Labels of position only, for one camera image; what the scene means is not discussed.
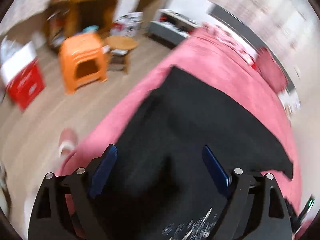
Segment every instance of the white box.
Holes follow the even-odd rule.
[[[111,35],[133,37],[137,34],[142,22],[142,13],[128,13],[114,22],[115,26],[111,29]]]
[[[118,0],[113,21],[118,20],[121,16],[133,12],[138,6],[140,0]]]

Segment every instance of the black cloth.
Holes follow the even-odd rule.
[[[95,199],[114,239],[169,239],[179,225],[199,221],[211,208],[207,222],[214,223],[227,200],[202,161],[204,145],[224,166],[273,169],[292,178],[283,147],[259,120],[225,93],[173,67],[116,143],[118,159]],[[170,225],[170,234],[162,236]]]

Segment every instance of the white plastic bag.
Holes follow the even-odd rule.
[[[22,49],[22,45],[15,41],[8,41],[7,36],[1,42],[0,63],[1,65],[11,58],[16,52]]]

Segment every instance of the gray bed frame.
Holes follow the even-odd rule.
[[[246,40],[251,47],[253,47],[256,51],[260,48],[268,48],[268,46],[259,38],[257,34],[255,34],[247,25],[237,19],[233,14],[225,10],[219,5],[215,5],[212,11],[209,13],[212,17],[216,18],[217,20],[223,22],[225,25],[230,27],[233,31],[235,31],[239,36],[241,36],[244,40]],[[290,92],[295,89],[294,84],[287,74],[286,70],[284,69],[283,65],[280,63],[278,58],[275,54],[269,49],[272,56],[274,57],[275,61],[278,65],[282,68],[285,76],[288,79],[287,90]]]

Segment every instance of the pink blanket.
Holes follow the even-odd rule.
[[[136,85],[68,156],[57,175],[71,174],[78,167],[86,167],[93,158],[100,157],[110,143],[115,144],[143,99],[162,84],[172,65],[232,97],[279,139],[293,162],[293,179],[290,181],[279,171],[269,172],[274,174],[284,197],[298,211],[301,199],[300,165],[290,123],[281,102],[255,70],[204,28],[197,29],[192,37],[180,44]]]

